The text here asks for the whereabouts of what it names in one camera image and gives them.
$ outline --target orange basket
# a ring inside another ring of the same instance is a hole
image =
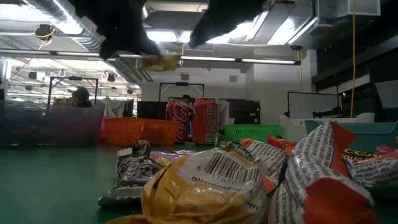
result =
[[[149,141],[153,146],[173,145],[178,130],[178,121],[113,118],[104,122],[108,143],[118,146],[132,146],[138,140]]]

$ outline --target red soda can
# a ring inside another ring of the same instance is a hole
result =
[[[170,100],[166,106],[169,121],[179,121],[176,142],[186,142],[188,139],[189,105],[186,100]]]
[[[214,143],[218,131],[218,112],[215,99],[199,98],[193,104],[193,142]]]

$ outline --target green floor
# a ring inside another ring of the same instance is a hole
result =
[[[210,146],[154,147],[202,151]],[[116,181],[117,147],[0,149],[0,223],[104,223],[139,208],[102,210],[97,199]],[[381,223],[397,223],[398,205],[378,206]]]

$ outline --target teal bin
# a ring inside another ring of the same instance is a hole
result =
[[[267,141],[269,134],[274,137],[278,135],[279,125],[265,124],[226,124],[224,125],[225,136],[240,141],[242,139],[253,139]]]
[[[321,125],[321,121],[305,121],[307,134]],[[375,153],[381,145],[398,148],[398,122],[390,123],[340,123],[340,126],[356,135],[356,141],[348,146],[363,152]]]

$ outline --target barcode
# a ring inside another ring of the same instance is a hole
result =
[[[213,134],[206,134],[206,142],[214,141]]]
[[[249,180],[254,180],[254,183],[256,183],[260,178],[259,169],[247,169],[220,152],[213,155],[205,168],[205,172],[231,179],[239,184],[246,183]]]

